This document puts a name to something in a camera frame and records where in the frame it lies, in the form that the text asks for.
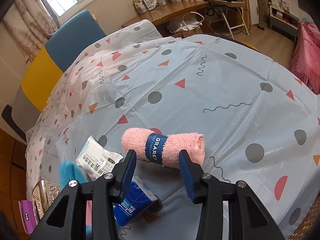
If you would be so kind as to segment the white wet wipes pack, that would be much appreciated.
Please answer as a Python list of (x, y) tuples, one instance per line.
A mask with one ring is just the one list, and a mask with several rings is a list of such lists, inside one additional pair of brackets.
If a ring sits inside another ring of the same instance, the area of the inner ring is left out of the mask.
[(121, 154), (106, 150), (90, 136), (77, 156), (76, 164), (83, 168), (89, 178), (94, 181), (100, 176), (112, 172), (114, 166), (122, 159)]

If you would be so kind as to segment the pink towel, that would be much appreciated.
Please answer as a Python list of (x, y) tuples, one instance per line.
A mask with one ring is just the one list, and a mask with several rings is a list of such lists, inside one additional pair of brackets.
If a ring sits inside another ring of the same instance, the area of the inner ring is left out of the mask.
[(150, 129), (129, 128), (124, 132), (121, 144), (125, 152), (134, 150), (137, 159), (169, 168), (179, 168), (182, 150), (199, 165), (205, 158), (204, 135), (199, 133), (162, 135)]

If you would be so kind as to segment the blue plush mouse toy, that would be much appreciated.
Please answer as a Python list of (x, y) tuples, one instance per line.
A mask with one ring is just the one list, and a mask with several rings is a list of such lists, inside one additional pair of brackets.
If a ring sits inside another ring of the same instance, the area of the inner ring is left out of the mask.
[(71, 180), (77, 180), (79, 183), (86, 183), (87, 179), (81, 169), (72, 161), (63, 161), (59, 165), (59, 183), (63, 189)]

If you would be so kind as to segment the blue tissue pack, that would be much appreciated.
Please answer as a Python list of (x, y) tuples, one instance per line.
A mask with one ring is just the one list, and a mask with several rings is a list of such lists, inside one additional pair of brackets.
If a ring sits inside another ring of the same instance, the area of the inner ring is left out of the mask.
[(126, 226), (147, 209), (159, 206), (160, 202), (144, 181), (134, 176), (127, 197), (120, 204), (113, 204), (114, 217), (120, 226)]

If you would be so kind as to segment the gold glitter tissue box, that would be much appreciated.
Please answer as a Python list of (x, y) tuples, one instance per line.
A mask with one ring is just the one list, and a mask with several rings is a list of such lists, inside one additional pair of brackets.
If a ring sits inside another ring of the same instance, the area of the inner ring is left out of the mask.
[(35, 185), (31, 194), (31, 202), (36, 224), (39, 223), (60, 192), (59, 184), (45, 179), (39, 180)]

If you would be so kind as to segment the patterned white tablecloth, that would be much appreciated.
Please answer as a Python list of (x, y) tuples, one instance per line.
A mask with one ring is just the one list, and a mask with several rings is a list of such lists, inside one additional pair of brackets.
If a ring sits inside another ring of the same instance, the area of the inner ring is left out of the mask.
[(160, 38), (141, 21), (83, 49), (28, 131), (27, 196), (89, 137), (126, 154), (129, 128), (204, 136), (202, 168), (244, 180), (284, 237), (319, 193), (319, 96), (271, 58), (212, 35)]

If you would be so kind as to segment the purple tissue pack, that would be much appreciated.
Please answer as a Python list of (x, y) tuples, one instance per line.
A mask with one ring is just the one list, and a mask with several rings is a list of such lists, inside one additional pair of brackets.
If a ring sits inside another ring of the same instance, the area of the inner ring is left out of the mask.
[(28, 235), (31, 235), (37, 226), (33, 203), (29, 200), (19, 200), (18, 205), (23, 228)]

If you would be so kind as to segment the grey yellow blue sofa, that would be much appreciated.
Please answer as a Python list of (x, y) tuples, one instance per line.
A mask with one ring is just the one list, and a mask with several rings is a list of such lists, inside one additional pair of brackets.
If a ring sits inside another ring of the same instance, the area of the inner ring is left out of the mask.
[(28, 67), (8, 124), (15, 124), (22, 133), (33, 128), (60, 77), (86, 47), (104, 37), (106, 34), (87, 10), (58, 29)]

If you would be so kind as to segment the white tote bag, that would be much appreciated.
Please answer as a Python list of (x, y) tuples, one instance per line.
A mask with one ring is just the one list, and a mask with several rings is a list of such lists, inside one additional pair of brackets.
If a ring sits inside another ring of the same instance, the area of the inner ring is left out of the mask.
[(185, 31), (197, 29), (202, 25), (204, 20), (205, 18), (201, 14), (195, 11), (191, 11), (170, 20), (167, 29), (172, 34), (178, 34)]

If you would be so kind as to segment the pink ruffled blanket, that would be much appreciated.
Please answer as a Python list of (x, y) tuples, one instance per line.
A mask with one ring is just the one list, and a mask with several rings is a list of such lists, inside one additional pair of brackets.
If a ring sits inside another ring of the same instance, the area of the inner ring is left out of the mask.
[(319, 29), (314, 22), (300, 21), (291, 72), (316, 95), (319, 94)]

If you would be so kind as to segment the long wooden desk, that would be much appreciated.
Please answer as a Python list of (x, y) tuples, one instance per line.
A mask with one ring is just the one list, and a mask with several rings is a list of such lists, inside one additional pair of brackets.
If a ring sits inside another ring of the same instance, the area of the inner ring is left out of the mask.
[(168, 3), (164, 6), (153, 9), (152, 11), (142, 13), (131, 20), (123, 23), (122, 28), (137, 23), (142, 20), (150, 21), (154, 26), (158, 26), (173, 18), (182, 16), (191, 11), (198, 11), (207, 6), (207, 2), (177, 2)]

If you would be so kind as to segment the packages on desk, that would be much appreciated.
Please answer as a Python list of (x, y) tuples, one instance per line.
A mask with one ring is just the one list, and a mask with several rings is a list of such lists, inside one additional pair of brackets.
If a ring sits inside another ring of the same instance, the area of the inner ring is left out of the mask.
[(139, 14), (150, 12), (167, 4), (166, 0), (133, 0), (132, 2)]

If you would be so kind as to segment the beige patterned curtain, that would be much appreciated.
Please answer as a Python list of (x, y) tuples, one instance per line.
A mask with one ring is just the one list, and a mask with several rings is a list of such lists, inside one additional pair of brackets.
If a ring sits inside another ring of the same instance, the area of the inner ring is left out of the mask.
[(2, 22), (27, 66), (60, 27), (46, 0), (15, 0)]

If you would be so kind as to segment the white shelf unit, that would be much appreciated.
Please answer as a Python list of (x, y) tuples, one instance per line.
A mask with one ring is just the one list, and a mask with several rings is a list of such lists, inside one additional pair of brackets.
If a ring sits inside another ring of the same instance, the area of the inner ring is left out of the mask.
[(269, 3), (270, 28), (277, 30), (296, 39), (299, 18), (290, 12), (289, 3), (285, 0), (271, 0)]

